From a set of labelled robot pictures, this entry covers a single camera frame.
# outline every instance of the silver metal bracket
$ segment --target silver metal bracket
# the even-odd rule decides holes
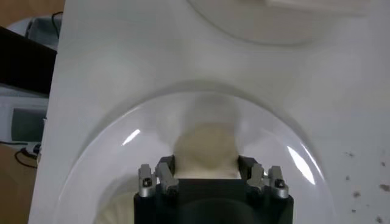
[[[142,164],[138,169],[138,194],[140,197],[152,197],[155,194],[156,177],[148,164]]]
[[[156,175],[160,180],[163,194],[176,194],[179,189],[179,181],[173,177],[166,163],[159,163],[156,167]]]
[[[288,198],[288,185],[283,180],[280,166],[272,166],[268,170],[268,178],[272,196],[275,198]]]

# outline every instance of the black cable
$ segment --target black cable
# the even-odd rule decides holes
[[[51,15],[51,23],[53,24],[54,26],[54,29],[55,29],[55,33],[57,34],[57,37],[60,38],[60,32],[59,32],[59,29],[57,28],[57,25],[55,25],[55,22],[54,22],[54,17],[56,15],[59,15],[59,14],[62,14],[63,12],[56,12],[56,13],[53,13]]]
[[[4,141],[0,141],[0,144],[3,144],[3,145],[27,145],[27,143],[25,143],[25,142],[4,142]]]
[[[23,149],[21,149],[20,151],[17,151],[17,152],[14,154],[14,157],[15,157],[16,161],[17,161],[18,163],[20,163],[21,165],[23,165],[23,166],[26,166],[26,167],[30,167],[30,168],[36,169],[37,166],[32,166],[32,165],[29,165],[29,164],[26,164],[26,163],[20,161],[20,159],[18,158],[18,154],[19,154],[19,153],[22,153],[23,155],[25,155],[24,151],[27,152],[26,148],[23,148]]]

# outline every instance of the beige object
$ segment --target beige object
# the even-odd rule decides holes
[[[225,33],[263,44],[299,44],[322,35],[327,15],[269,7],[265,0],[188,0],[206,20]]]
[[[16,150],[0,145],[0,223],[26,224],[34,190],[36,169],[17,163],[13,155]],[[34,161],[19,156],[24,163]]]
[[[237,178],[238,152],[232,128],[203,124],[175,145],[176,178]]]
[[[237,178],[233,130],[224,125],[203,124],[186,132],[177,140],[174,154],[177,178]],[[135,194],[115,198],[96,217],[95,224],[133,223]]]

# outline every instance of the white tabletop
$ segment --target white tabletop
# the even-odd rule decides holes
[[[379,187],[390,184],[389,24],[390,1],[377,0],[323,40],[272,47],[227,36],[184,0],[68,0],[29,223],[52,223],[72,165],[104,127],[183,89],[267,105],[311,146],[340,223],[389,223]]]

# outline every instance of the dirt spot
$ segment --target dirt spot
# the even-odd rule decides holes
[[[353,154],[352,152],[346,152],[346,155],[353,158],[355,156],[355,154]]]
[[[379,185],[380,189],[386,191],[386,192],[390,192],[390,185],[387,185],[387,184],[381,184]]]
[[[375,221],[377,221],[377,223],[383,223],[383,220],[380,216],[378,216]]]
[[[360,197],[360,192],[355,191],[352,195],[354,198],[358,198],[358,197]]]

